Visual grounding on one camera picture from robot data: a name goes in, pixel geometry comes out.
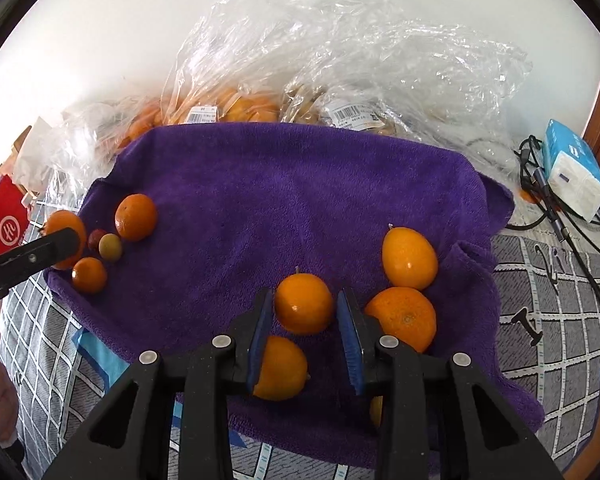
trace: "label sticker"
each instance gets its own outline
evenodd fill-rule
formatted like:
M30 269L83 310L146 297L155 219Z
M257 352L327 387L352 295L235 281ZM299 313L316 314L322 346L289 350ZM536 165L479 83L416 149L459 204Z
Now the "label sticker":
M384 123L373 111L373 108L364 103L348 104L334 102L326 108L326 111L336 128L360 132L369 128L384 126Z
M217 106L194 106L185 124L215 123L218 116Z

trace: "white circular logo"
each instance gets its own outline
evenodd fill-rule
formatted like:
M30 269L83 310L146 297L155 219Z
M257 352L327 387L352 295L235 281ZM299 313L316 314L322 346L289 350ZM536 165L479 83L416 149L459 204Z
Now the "white circular logo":
M20 238L20 224L13 216L5 216L0 222L0 241L8 247Z

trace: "red packaging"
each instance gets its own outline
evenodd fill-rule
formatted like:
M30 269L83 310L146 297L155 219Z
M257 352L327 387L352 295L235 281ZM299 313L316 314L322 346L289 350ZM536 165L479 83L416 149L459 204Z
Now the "red packaging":
M8 176L0 180L0 254L13 249L24 238L29 224L22 192Z

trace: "gray plaid fabric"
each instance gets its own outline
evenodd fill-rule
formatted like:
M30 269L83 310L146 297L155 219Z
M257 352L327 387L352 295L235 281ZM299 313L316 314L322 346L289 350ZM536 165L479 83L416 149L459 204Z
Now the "gray plaid fabric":
M26 241L56 208L38 202ZM546 410L538 438L562 469L590 435L600 381L600 307L572 256L560 250L554 288L542 254L548 246L518 236L493 241L499 265L495 280L502 297L497 346L505 375L535 395ZM587 255L600 282L600 256ZM537 346L520 323L521 308L532 327L543 332ZM38 480L62 445L104 394L99 375L74 348L80 328L73 314L54 301L42 276L11 291L0 316L0 357L18 389L18 434L27 450L25 467ZM172 429L170 478L176 478L179 430ZM237 480L370 480L368 469L330 464L299 456L243 437L246 447L232 446Z

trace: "small red fruit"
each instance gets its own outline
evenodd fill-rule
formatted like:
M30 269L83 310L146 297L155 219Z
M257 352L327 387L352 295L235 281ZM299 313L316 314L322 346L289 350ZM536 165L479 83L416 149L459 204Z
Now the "small red fruit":
M87 245L91 251L93 251L95 253L98 252L98 246L100 245L100 239L105 234L107 234L107 232L104 229L94 229L93 231L91 231L91 234L89 235L89 240L87 241Z

